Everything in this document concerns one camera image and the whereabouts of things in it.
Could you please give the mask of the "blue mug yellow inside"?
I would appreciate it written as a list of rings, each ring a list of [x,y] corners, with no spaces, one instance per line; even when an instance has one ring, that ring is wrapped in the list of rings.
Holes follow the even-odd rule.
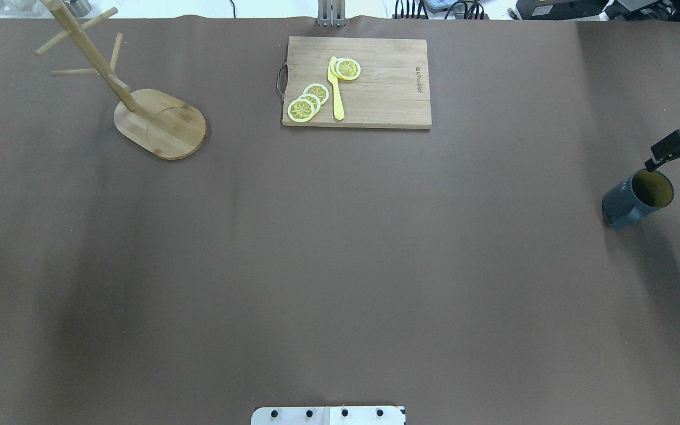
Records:
[[[670,205],[675,189],[658,171],[641,169],[607,191],[601,201],[603,223],[621,230]]]

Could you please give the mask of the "bamboo mug tree rack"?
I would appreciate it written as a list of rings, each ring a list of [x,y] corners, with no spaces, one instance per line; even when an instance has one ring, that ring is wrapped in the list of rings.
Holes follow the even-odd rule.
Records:
[[[43,5],[62,27],[35,55],[44,56],[60,41],[70,38],[89,61],[87,69],[51,71],[52,76],[98,75],[120,100],[113,121],[124,137],[165,161],[178,161],[191,156],[202,146],[207,126],[202,113],[183,100],[155,89],[131,91],[119,78],[117,62],[123,43],[118,33],[112,56],[105,59],[86,31],[117,14],[113,7],[86,22],[78,22],[63,1],[43,1]]]

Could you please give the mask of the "wooden cutting board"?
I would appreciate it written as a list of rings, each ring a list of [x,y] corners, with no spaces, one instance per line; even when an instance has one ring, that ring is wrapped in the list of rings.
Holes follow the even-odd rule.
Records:
[[[345,118],[333,117],[332,87],[326,79],[329,60],[350,57],[361,65],[354,81],[338,80]],[[426,40],[290,36],[282,123],[297,126],[287,106],[308,84],[321,83],[329,99],[304,127],[415,129],[432,126],[429,61]]]

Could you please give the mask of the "lemon slice by knife tip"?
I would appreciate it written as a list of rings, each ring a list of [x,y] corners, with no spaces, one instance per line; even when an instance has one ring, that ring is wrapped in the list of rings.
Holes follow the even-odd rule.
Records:
[[[350,57],[337,57],[330,71],[338,80],[354,81],[361,75],[361,65]]]

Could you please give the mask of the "lemon slice back of stack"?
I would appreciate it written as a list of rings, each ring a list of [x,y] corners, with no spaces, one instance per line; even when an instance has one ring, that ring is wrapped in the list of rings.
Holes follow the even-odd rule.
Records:
[[[326,104],[329,99],[329,89],[321,83],[308,84],[308,86],[305,87],[303,94],[312,94],[313,96],[318,97],[321,105]]]

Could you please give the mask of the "lemon slice middle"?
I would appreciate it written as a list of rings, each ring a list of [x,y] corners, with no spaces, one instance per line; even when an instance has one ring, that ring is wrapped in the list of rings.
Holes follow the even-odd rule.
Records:
[[[300,95],[297,99],[307,100],[307,102],[309,102],[312,105],[314,113],[318,112],[322,106],[321,98],[316,96],[315,94],[305,93]]]

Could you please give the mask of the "lemon slice front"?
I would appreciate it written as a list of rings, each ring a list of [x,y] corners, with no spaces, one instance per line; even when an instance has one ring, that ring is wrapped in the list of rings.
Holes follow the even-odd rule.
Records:
[[[294,123],[307,123],[316,113],[314,113],[312,105],[307,100],[295,99],[287,106],[286,115]]]

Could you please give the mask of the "metal weight cylinder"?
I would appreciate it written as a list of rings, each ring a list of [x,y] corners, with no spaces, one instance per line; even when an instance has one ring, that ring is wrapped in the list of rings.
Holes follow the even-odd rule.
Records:
[[[62,0],[62,3],[75,18],[86,17],[92,11],[92,4],[89,0]]]

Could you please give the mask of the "aluminium frame post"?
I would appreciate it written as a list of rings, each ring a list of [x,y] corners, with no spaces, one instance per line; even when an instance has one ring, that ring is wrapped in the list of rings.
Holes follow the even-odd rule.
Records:
[[[329,28],[345,27],[347,21],[345,11],[345,0],[319,0],[318,26]]]

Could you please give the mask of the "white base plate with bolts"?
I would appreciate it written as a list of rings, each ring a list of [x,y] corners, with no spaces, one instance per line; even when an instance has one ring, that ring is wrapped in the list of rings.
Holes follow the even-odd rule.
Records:
[[[406,424],[400,406],[285,406],[254,410],[251,424]]]

